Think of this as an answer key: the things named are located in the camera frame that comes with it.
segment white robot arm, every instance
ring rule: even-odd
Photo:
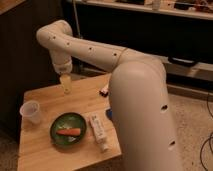
[[[125,169],[182,171],[161,61],[129,48],[71,35],[69,24],[60,20],[39,29],[37,39],[49,49],[59,74],[71,72],[71,56],[112,72],[109,101]]]

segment cup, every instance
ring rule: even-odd
[[[40,105],[36,100],[29,100],[25,102],[20,110],[22,117],[28,119],[33,124],[39,124],[41,122],[41,110]]]

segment small bottle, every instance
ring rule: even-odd
[[[91,115],[89,117],[89,122],[93,129],[96,142],[100,145],[101,151],[104,152],[108,150],[107,136],[100,118],[95,114]]]
[[[60,76],[60,83],[63,87],[64,94],[69,94],[71,91],[71,77],[68,74],[62,74]]]

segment floor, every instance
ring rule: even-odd
[[[73,79],[83,79],[85,76],[72,75]],[[174,117],[179,140],[184,171],[203,171],[200,162],[200,149],[204,141],[213,131],[213,118],[207,108],[207,93],[169,87],[170,108]],[[7,135],[0,132],[0,171],[15,171],[17,169],[18,144]],[[202,153],[205,167],[213,170],[213,155],[206,144]],[[82,171],[122,171],[122,158],[117,157]]]

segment black cabinet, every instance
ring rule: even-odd
[[[14,138],[19,137],[24,92],[58,82],[36,31],[60,18],[57,0],[26,0],[0,15],[0,129]]]
[[[62,0],[65,19],[75,27],[73,7]],[[77,3],[83,38],[145,53],[213,64],[213,21]]]

